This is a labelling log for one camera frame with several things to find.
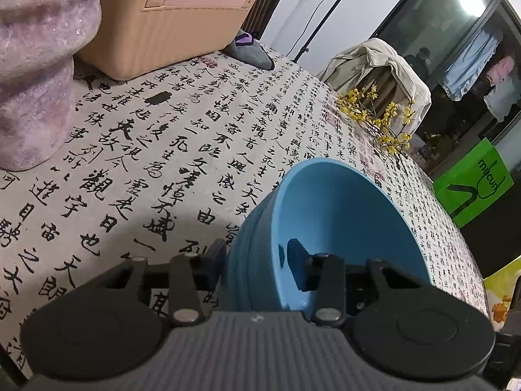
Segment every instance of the ribbed gray surface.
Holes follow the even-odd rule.
[[[37,375],[24,391],[492,391],[473,377],[420,384],[391,377],[356,355],[342,333],[300,313],[215,312],[174,329],[161,350],[132,372],[71,383]]]

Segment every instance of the pink vase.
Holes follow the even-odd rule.
[[[0,0],[0,168],[30,169],[64,143],[72,55],[100,22],[100,0]]]

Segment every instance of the tan box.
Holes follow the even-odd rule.
[[[127,80],[230,44],[255,0],[101,0],[96,37],[80,52]]]

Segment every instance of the light stand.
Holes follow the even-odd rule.
[[[318,33],[318,31],[320,30],[320,28],[322,27],[322,25],[324,25],[324,23],[326,23],[326,20],[329,18],[329,16],[331,15],[331,13],[334,11],[334,9],[337,8],[337,6],[340,4],[340,1],[342,0],[336,0],[334,2],[334,5],[329,9],[329,11],[326,13],[326,15],[324,16],[324,18],[320,21],[320,23],[318,24],[318,26],[316,27],[316,29],[313,31],[313,33],[311,34],[311,36],[307,39],[306,43],[304,44],[304,46],[300,49],[299,53],[296,55],[296,57],[293,59],[293,62],[297,62],[298,59],[300,59],[300,56],[302,54],[304,54],[305,52],[308,52],[309,51],[309,48],[308,45],[309,43],[313,40],[313,38],[315,37],[315,35]]]

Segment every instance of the blue bowl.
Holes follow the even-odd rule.
[[[308,312],[314,293],[299,291],[288,266],[293,238],[310,254],[349,264],[382,258],[430,282],[410,228],[381,189],[344,163],[315,158],[293,167],[241,227],[220,291],[224,310]]]

